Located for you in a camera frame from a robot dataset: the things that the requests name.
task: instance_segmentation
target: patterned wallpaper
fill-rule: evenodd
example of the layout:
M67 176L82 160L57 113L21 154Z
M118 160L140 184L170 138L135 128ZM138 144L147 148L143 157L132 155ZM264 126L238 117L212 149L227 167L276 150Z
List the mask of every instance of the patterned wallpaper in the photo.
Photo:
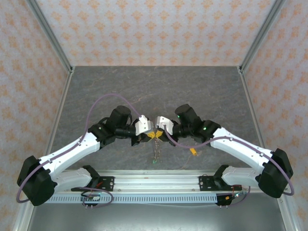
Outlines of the patterned wallpaper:
M289 155L297 214L308 227L307 0L285 3L245 78L266 145Z
M240 65L274 0L38 0L71 65Z
M67 72L25 0L0 1L0 230L19 207L23 161L42 156Z

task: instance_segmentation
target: marble floor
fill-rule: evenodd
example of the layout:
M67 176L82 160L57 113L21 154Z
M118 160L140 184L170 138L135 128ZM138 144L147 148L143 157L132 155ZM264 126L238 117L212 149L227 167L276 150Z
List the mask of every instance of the marble floor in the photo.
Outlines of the marble floor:
M77 66L72 76L54 138L56 151L82 135L91 105L106 93L119 93L139 113L151 120L157 116L177 119L175 109L185 103L201 119L221 124L233 134L259 144L247 98L236 67L200 66ZM90 124L110 115L121 99L109 97L95 108ZM137 116L132 112L133 120ZM195 142L180 139L183 144ZM197 156L187 149L159 142L160 156L153 163L153 142L130 146L130 140L116 140L81 159L71 169L91 165L96 170L206 169L220 165L245 167L235 157L214 148L201 148Z

